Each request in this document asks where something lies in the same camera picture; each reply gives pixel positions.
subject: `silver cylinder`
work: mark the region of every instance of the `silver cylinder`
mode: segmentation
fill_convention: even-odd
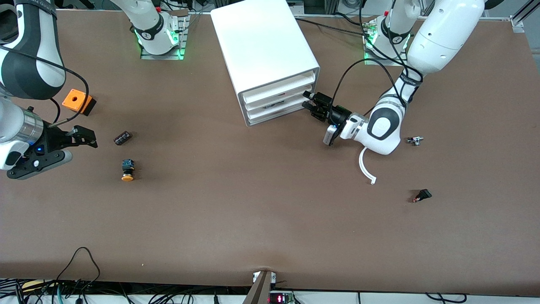
[[[12,140],[19,140],[33,145],[43,133],[43,121],[39,116],[28,110],[23,110],[23,115],[23,125]]]

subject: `black capacitor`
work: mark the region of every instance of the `black capacitor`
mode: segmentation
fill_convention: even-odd
[[[124,131],[122,134],[118,135],[114,139],[114,143],[116,145],[118,145],[118,146],[121,146],[122,144],[124,144],[126,141],[128,141],[132,137],[133,136],[131,135],[131,133],[129,133],[128,131]]]

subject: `white curved plastic piece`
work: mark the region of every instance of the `white curved plastic piece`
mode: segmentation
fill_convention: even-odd
[[[362,149],[362,152],[360,152],[360,157],[358,157],[358,164],[360,165],[360,170],[362,170],[362,173],[364,173],[364,175],[372,181],[371,184],[375,184],[377,177],[371,175],[366,169],[366,166],[364,166],[364,152],[366,152],[367,149],[367,147],[364,147]]]

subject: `small electronic component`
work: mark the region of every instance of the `small electronic component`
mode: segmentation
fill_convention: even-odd
[[[287,304],[294,302],[292,293],[270,293],[268,296],[269,304]]]
[[[114,139],[114,143],[118,146],[121,146],[122,144],[124,144],[126,141],[128,141],[129,139],[131,139],[131,137],[133,137],[131,135],[131,133],[129,133],[128,131],[124,131],[122,134],[118,135],[115,139]]]
[[[84,92],[76,89],[71,89],[69,94],[62,102],[62,105],[72,110],[73,112],[78,112],[79,109],[83,106],[84,96]],[[88,99],[86,100],[83,110],[80,113],[88,116],[88,114],[90,114],[90,111],[92,111],[92,109],[94,108],[94,105],[96,105],[96,100],[92,96],[88,95]]]
[[[416,137],[409,137],[407,138],[407,142],[412,144],[413,146],[420,146],[420,142],[424,140],[423,136],[416,136]]]
[[[125,182],[131,182],[133,180],[133,171],[135,170],[135,165],[133,160],[127,159],[122,161],[122,180]]]
[[[428,189],[420,190],[418,195],[413,199],[413,203],[418,203],[421,200],[425,200],[432,197],[431,192]]]

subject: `metal bracket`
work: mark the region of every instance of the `metal bracket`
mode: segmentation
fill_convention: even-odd
[[[516,13],[511,16],[512,26],[517,27],[519,24],[527,19],[537,8],[540,7],[540,0],[530,0],[527,1]]]
[[[423,136],[409,137],[407,142],[413,146],[420,146],[420,142],[424,140]]]
[[[525,32],[525,29],[523,28],[523,22],[519,21],[516,23],[516,20],[513,16],[510,16],[510,22],[512,22],[512,30],[514,30],[514,33],[523,33]]]
[[[268,304],[268,295],[272,280],[275,283],[275,273],[261,271],[253,274],[255,283],[249,289],[249,292],[242,304]]]

